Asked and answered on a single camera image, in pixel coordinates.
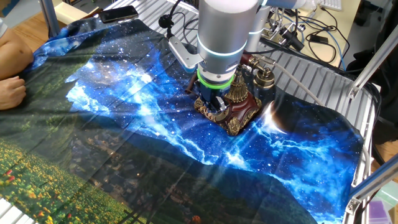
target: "finger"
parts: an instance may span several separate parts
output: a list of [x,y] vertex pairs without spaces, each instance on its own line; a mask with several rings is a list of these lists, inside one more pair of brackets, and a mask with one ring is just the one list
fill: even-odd
[[18,80],[11,80],[9,82],[9,87],[11,88],[18,88],[25,85],[25,80],[23,79],[18,79]]
[[26,87],[24,85],[14,89],[15,95],[20,95],[25,92],[26,92]]
[[25,96],[26,96],[25,92],[15,96],[14,100],[13,100],[13,106],[15,107],[15,106],[20,105],[22,103],[22,101],[24,101]]

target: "human arm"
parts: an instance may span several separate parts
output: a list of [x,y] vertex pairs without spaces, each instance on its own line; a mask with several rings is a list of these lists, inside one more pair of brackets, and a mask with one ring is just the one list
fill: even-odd
[[0,20],[0,80],[23,71],[32,62],[32,50]]

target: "purple object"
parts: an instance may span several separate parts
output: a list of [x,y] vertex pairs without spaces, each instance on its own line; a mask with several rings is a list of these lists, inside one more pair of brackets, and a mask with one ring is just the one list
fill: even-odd
[[370,224],[392,224],[388,211],[384,209],[382,201],[370,202],[369,204]]

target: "ornate telephone base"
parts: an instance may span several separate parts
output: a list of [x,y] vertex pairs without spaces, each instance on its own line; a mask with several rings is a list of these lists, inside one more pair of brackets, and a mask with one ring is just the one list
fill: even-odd
[[241,72],[237,72],[229,93],[224,98],[229,107],[221,114],[208,113],[200,98],[195,101],[195,110],[220,125],[229,135],[236,136],[260,110],[261,100],[248,91]]

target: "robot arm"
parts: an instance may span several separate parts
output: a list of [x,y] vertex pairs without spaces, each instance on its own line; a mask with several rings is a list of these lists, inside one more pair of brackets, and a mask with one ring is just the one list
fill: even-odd
[[198,54],[188,53],[181,41],[169,37],[169,46],[189,72],[196,67],[201,100],[212,113],[223,112],[223,100],[243,51],[256,51],[270,5],[300,7],[305,0],[200,0]]

